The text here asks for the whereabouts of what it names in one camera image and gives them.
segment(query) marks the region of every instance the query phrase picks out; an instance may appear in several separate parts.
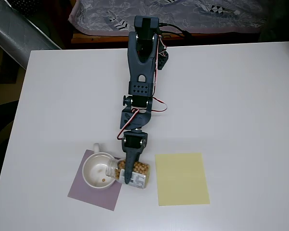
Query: white bowl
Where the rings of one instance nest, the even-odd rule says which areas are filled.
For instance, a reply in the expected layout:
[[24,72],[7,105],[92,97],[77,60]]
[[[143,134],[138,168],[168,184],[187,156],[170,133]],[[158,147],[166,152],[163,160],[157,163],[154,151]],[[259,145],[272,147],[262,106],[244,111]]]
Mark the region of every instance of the white bowl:
[[86,159],[82,166],[82,176],[89,186],[106,189],[115,182],[114,178],[106,176],[107,163],[110,159],[114,157],[108,153],[92,154]]

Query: patterned cloth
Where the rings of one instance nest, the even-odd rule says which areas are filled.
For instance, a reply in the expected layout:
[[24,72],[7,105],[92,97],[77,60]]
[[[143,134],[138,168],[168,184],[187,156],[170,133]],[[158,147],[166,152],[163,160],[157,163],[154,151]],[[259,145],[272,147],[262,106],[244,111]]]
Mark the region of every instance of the patterned cloth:
[[82,33],[101,36],[127,35],[136,15],[156,16],[191,33],[257,33],[271,1],[78,0],[69,21]]

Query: red wire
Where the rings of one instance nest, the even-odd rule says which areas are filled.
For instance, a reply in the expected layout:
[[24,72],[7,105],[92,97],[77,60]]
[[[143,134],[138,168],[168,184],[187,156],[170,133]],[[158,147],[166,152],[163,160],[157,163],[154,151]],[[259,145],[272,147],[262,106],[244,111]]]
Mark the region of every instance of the red wire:
[[131,110],[131,112],[134,111],[134,114],[131,116],[131,118],[126,122],[126,124],[123,126],[123,128],[121,129],[121,131],[119,132],[119,134],[117,135],[117,139],[121,140],[122,138],[119,138],[119,136],[122,134],[122,132],[124,131],[124,129],[130,124],[130,122],[135,118],[135,116],[139,113],[139,109],[138,108],[133,108]]
[[[157,99],[155,97],[153,97],[153,99],[155,99],[156,101],[158,101],[160,103],[165,104],[165,102],[163,102],[162,100],[159,100],[159,99]],[[167,110],[167,104],[165,104],[165,105],[166,105],[166,108],[164,110],[152,110],[152,112],[164,112],[164,111],[166,111]]]

